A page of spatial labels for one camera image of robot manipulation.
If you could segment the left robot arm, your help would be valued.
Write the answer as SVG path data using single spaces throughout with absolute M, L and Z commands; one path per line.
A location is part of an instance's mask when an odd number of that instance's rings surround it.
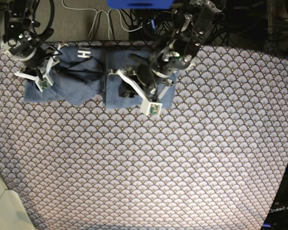
M 188 0 L 171 12 L 172 26 L 163 34 L 152 32 L 151 15 L 142 16 L 145 34 L 155 40 L 154 51 L 144 58 L 130 54 L 138 63 L 134 91 L 143 90 L 145 96 L 156 96 L 158 84 L 164 83 L 177 70 L 191 67 L 200 47 L 208 38 L 207 30 L 222 11 L 211 0 Z

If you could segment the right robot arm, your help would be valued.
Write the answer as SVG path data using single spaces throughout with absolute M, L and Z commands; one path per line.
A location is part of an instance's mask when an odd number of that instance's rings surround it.
M 36 28 L 38 0 L 12 0 L 8 7 L 8 22 L 4 35 L 0 38 L 0 48 L 8 57 L 24 63 L 28 69 L 42 67 L 51 54 L 42 45 L 53 35 L 52 23 L 55 15 L 54 1 L 50 0 L 50 17 L 44 31 L 40 34 Z

